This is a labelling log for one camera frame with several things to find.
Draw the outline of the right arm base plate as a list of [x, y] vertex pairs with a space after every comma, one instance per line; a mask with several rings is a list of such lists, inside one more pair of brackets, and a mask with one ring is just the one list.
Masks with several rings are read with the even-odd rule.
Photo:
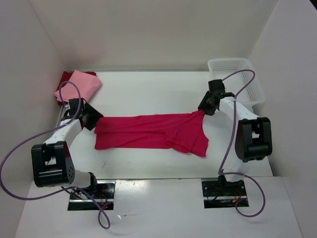
[[215, 179], [202, 180], [202, 193], [204, 208], [234, 208], [239, 202], [238, 207], [248, 207], [247, 193], [244, 182], [225, 182], [220, 185]]

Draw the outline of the magenta t-shirt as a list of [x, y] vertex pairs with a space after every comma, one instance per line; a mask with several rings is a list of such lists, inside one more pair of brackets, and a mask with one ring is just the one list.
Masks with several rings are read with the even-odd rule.
[[205, 157], [209, 140], [203, 111], [185, 114], [103, 117], [95, 128], [96, 150], [111, 148], [174, 149]]

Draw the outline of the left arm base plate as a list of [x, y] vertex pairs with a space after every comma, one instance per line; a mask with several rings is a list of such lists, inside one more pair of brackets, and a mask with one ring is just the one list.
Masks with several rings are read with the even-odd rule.
[[[104, 210], [113, 210], [114, 207], [114, 180], [97, 180], [96, 191], [86, 191]], [[68, 211], [98, 210], [93, 200], [79, 190], [69, 192]]]

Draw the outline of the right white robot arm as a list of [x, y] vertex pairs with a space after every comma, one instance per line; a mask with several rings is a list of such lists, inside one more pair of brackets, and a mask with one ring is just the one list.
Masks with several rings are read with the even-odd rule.
[[[233, 121], [229, 145], [220, 164], [217, 180], [202, 182], [205, 198], [237, 195], [252, 161], [261, 161], [272, 153], [271, 123], [267, 117], [260, 117], [238, 102], [233, 93], [206, 92], [198, 106], [208, 116], [221, 111]], [[239, 159], [238, 167], [225, 169], [230, 150], [234, 148]]]

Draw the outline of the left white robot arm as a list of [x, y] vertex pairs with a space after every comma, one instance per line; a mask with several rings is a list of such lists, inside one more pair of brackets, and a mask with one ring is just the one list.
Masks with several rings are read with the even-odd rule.
[[83, 129], [93, 130], [103, 115], [83, 99], [69, 101], [69, 109], [52, 136], [31, 149], [33, 178], [37, 187], [71, 185], [87, 198], [98, 195], [99, 186], [92, 172], [75, 169], [69, 147]]

